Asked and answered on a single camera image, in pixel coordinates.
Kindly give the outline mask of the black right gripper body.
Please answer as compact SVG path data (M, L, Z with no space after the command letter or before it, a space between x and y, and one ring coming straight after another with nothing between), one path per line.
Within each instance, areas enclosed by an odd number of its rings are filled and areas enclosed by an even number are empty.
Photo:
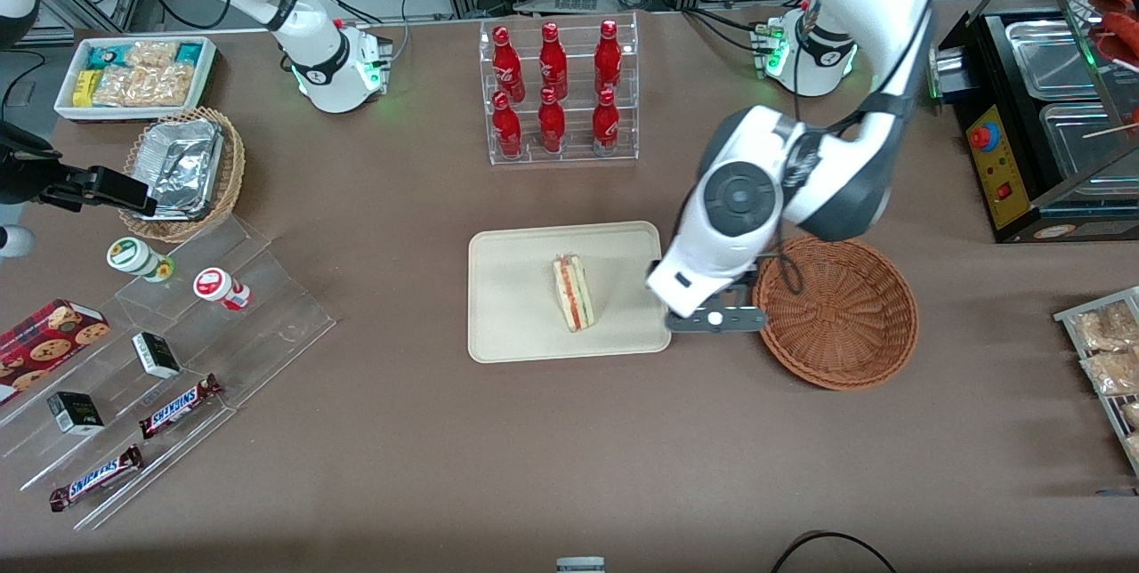
M81 207L87 203L74 175L81 169L62 164L60 152L11 123L1 126L1 204L40 203Z

